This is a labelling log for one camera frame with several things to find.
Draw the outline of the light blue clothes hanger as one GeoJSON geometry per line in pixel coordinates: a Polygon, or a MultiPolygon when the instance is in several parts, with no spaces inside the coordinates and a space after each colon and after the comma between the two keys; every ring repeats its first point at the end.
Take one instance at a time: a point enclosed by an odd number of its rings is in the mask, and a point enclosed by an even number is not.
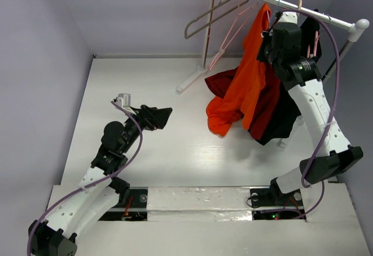
{"type": "Polygon", "coordinates": [[[275,8],[275,11],[272,13],[272,16],[270,17],[270,20],[269,20],[269,28],[267,29],[267,30],[263,30],[263,32],[262,32],[262,34],[264,34],[264,32],[266,32],[266,31],[268,31],[272,26],[273,26],[273,24],[274,24],[274,22],[275,22],[275,19],[276,19],[276,13],[279,11],[279,9],[280,9],[280,1],[281,0],[278,0],[278,2],[277,2],[277,5],[276,5],[276,8],[275,8]]]}

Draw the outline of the orange t-shirt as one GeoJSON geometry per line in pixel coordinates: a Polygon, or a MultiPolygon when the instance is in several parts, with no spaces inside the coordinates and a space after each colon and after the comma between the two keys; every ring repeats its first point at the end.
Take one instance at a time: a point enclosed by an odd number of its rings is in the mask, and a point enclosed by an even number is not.
{"type": "Polygon", "coordinates": [[[266,71],[270,69],[256,58],[271,14],[268,4],[263,4],[242,42],[244,52],[238,67],[205,79],[214,95],[206,107],[207,126],[215,135],[226,136],[238,120],[244,129],[250,127],[259,95],[266,85],[266,71]]]}

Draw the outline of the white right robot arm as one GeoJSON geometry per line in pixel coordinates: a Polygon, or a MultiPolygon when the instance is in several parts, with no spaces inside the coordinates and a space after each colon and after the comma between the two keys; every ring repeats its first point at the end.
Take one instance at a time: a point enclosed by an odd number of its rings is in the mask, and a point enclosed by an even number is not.
{"type": "Polygon", "coordinates": [[[269,200],[281,205],[290,193],[327,180],[349,170],[362,157],[359,146],[344,136],[329,107],[321,75],[314,60],[301,56],[301,28],[294,23],[276,23],[265,32],[257,59],[271,64],[276,76],[297,105],[314,146],[309,159],[274,178],[269,200]]]}

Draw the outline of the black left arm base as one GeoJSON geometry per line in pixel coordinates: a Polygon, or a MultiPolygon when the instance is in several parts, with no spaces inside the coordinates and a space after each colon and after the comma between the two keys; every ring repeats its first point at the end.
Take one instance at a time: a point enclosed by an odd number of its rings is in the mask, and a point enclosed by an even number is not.
{"type": "Polygon", "coordinates": [[[148,188],[131,188],[129,198],[107,211],[99,221],[147,221],[148,188]]]}

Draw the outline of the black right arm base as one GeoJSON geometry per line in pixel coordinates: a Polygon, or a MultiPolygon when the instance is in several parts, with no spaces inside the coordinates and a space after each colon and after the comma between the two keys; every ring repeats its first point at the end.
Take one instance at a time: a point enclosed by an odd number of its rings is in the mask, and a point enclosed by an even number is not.
{"type": "Polygon", "coordinates": [[[267,187],[251,188],[246,205],[255,220],[307,219],[300,187],[282,190],[276,178],[267,187]]]}

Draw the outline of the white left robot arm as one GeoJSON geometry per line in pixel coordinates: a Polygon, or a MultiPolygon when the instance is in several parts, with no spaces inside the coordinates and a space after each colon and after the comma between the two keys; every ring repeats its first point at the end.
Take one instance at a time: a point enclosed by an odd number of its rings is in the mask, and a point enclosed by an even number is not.
{"type": "Polygon", "coordinates": [[[133,160],[125,154],[143,131],[163,129],[172,108],[142,105],[122,108],[125,122],[109,122],[101,145],[77,188],[51,205],[29,227],[27,255],[75,255],[78,240],[110,208],[123,206],[130,198],[130,185],[118,177],[133,160]]]}

